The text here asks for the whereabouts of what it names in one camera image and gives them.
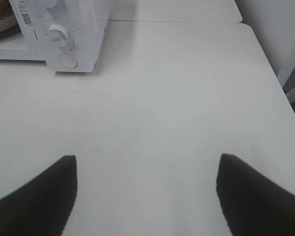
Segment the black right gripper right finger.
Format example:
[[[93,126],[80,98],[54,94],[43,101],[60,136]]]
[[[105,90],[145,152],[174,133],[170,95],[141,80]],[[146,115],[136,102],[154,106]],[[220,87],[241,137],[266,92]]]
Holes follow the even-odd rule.
[[[295,236],[295,195],[232,154],[216,178],[222,213],[234,236]]]

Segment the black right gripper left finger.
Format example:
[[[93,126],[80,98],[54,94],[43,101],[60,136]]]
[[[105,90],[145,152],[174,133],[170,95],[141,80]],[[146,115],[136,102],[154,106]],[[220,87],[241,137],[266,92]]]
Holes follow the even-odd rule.
[[[0,199],[0,236],[60,236],[78,190],[76,156],[60,158]]]

